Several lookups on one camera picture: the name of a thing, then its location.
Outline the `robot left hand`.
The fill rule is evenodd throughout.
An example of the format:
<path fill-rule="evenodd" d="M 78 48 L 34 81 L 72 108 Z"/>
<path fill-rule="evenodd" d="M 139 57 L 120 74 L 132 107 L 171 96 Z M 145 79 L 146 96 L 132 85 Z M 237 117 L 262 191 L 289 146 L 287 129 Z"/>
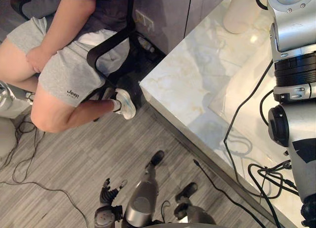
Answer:
<path fill-rule="evenodd" d="M 107 178 L 103 183 L 99 200 L 102 206 L 111 205 L 116 196 L 118 195 L 119 191 L 126 186 L 128 180 L 123 180 L 122 183 L 115 189 L 111 189 L 110 186 L 110 178 Z"/>

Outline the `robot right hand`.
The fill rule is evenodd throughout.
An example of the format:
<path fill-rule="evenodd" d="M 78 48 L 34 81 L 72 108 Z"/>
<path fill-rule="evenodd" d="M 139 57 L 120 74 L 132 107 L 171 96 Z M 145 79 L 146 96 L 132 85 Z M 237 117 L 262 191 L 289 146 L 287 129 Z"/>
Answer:
<path fill-rule="evenodd" d="M 304 220 L 301 222 L 304 227 L 316 228 L 316 194 L 306 197 L 301 208 L 301 215 Z"/>

